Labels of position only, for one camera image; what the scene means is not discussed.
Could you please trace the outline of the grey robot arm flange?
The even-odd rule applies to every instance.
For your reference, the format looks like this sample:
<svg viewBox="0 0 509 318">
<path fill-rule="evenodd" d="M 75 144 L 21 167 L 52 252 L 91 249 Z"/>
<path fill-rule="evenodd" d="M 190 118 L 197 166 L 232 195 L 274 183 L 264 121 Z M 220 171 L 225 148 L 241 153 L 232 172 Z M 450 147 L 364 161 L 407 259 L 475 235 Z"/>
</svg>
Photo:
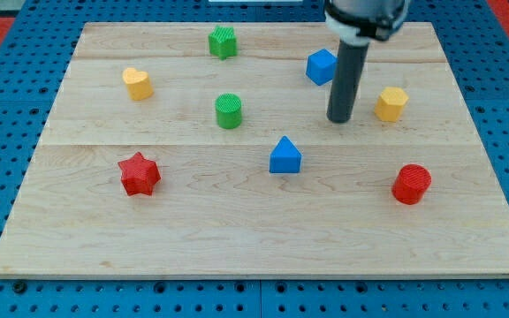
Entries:
<svg viewBox="0 0 509 318">
<path fill-rule="evenodd" d="M 411 0 L 326 0 L 326 26 L 345 44 L 388 41 L 403 26 Z"/>
</svg>

